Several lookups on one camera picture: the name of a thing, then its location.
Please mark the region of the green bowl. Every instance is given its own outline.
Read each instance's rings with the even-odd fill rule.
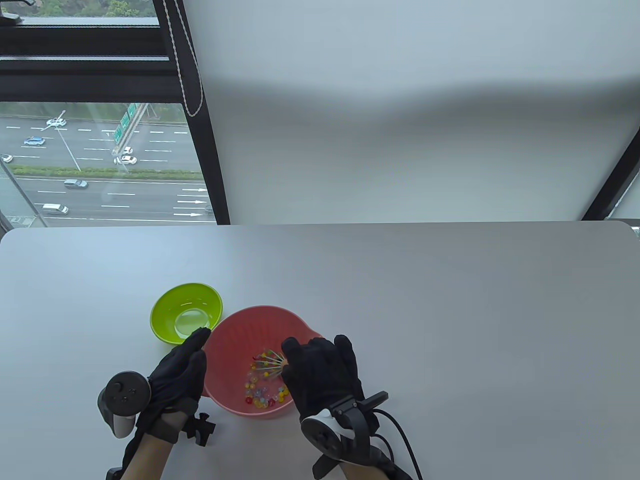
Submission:
[[[151,330],[171,345],[180,345],[194,330],[213,330],[222,316],[222,299],[204,284],[184,284],[162,295],[151,310]]]

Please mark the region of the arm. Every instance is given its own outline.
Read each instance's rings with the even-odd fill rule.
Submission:
[[[365,399],[358,379],[356,356],[351,342],[344,335],[336,336],[333,343],[317,338],[305,345],[290,337],[282,342],[282,352],[288,361],[282,369],[282,379],[291,392],[301,422],[346,398]],[[380,427],[378,419],[374,412],[365,412],[364,419],[369,427],[369,436],[372,436]],[[349,457],[343,454],[344,451],[332,454],[323,451],[323,456],[314,465],[314,475],[327,473],[340,459],[349,461]],[[348,480],[411,480],[382,451],[378,450],[378,454],[361,462],[373,467],[340,463],[344,475]]]
[[[178,431],[187,421],[187,415],[182,412],[164,413],[161,418]],[[160,480],[172,448],[170,442],[145,433],[122,480]]]
[[[378,470],[375,467],[341,463],[340,468],[347,480],[388,480],[382,470]]]
[[[136,433],[122,459],[122,480],[159,480],[173,444],[198,408],[211,331],[199,328],[171,350],[148,377],[151,399],[138,416]]]

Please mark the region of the blue car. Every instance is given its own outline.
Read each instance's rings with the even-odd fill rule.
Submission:
[[[31,147],[33,146],[40,146],[44,143],[44,139],[42,137],[29,137],[27,140],[24,141],[25,145],[30,145]]]

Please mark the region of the forearm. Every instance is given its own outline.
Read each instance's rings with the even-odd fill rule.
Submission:
[[[162,420],[179,432],[187,416],[182,412],[164,413]],[[172,448],[170,442],[145,433],[121,480],[160,480]]]
[[[382,470],[378,470],[375,467],[341,463],[340,468],[347,480],[388,480]]]

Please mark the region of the blind cord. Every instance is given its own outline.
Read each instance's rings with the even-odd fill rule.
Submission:
[[[193,57],[193,63],[196,66],[196,72],[198,72],[198,82],[200,83],[200,103],[198,108],[196,108],[195,112],[191,112],[189,106],[187,105],[187,96],[184,93],[184,84],[182,83],[182,71],[180,70],[180,60],[178,59],[178,51],[175,48],[175,39],[173,37],[173,28],[171,27],[171,17],[169,16],[169,9],[166,6],[166,0],[162,0],[162,5],[164,6],[164,14],[166,15],[166,22],[169,25],[169,37],[171,39],[171,47],[173,48],[173,57],[175,58],[175,65],[178,68],[178,81],[180,82],[180,90],[182,92],[182,101],[184,103],[184,110],[187,115],[190,117],[194,117],[200,112],[202,108],[202,103],[204,102],[204,88],[202,86],[202,77],[200,76],[200,68],[198,67],[198,61],[196,60],[196,54],[193,51],[193,46],[191,45],[191,40],[189,39],[189,35],[187,34],[187,27],[184,25],[184,20],[182,19],[182,14],[180,12],[180,7],[178,6],[178,0],[173,0],[175,3],[175,9],[178,11],[178,18],[180,19],[180,24],[182,25],[182,31],[184,32],[184,38],[187,40],[187,45],[189,45],[189,50],[191,51],[191,56]]]

